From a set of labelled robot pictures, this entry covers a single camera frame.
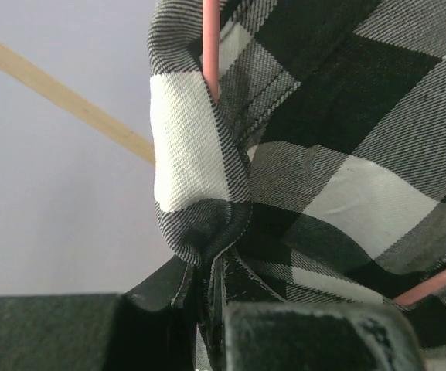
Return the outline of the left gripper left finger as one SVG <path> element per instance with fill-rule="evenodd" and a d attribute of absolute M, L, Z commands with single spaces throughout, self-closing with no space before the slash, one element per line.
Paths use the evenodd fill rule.
<path fill-rule="evenodd" d="M 0 370 L 193 370 L 195 326 L 119 294 L 0 297 Z"/>

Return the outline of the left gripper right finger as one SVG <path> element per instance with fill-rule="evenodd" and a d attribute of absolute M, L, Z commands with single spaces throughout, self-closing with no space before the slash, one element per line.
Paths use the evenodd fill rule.
<path fill-rule="evenodd" d="M 236 303 L 224 314 L 228 370 L 426 368 L 407 320 L 384 305 Z"/>

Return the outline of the black white checkered shirt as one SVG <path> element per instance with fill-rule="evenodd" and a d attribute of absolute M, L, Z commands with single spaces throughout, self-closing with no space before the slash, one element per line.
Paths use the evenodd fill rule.
<path fill-rule="evenodd" d="M 201 368 L 232 301 L 396 297 L 446 271 L 446 1 L 200 1 L 148 31 L 154 199 L 198 274 Z"/>

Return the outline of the pink wire hanger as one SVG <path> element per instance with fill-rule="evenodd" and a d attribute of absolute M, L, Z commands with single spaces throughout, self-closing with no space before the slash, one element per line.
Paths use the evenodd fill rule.
<path fill-rule="evenodd" d="M 203 0 L 203 76 L 215 102 L 219 99 L 220 1 Z M 399 305 L 413 305 L 446 288 L 446 270 L 394 298 Z"/>

